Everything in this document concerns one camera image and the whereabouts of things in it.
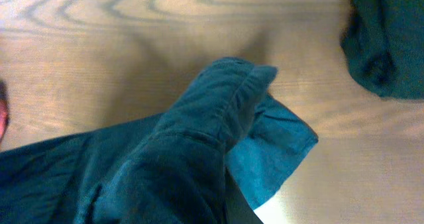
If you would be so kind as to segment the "navy blue shorts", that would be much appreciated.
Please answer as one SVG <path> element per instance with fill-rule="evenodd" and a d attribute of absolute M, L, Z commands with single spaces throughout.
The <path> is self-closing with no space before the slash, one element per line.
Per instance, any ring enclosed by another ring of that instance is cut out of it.
<path fill-rule="evenodd" d="M 2 223 L 422 223 L 423 0 L 1 0 Z"/>

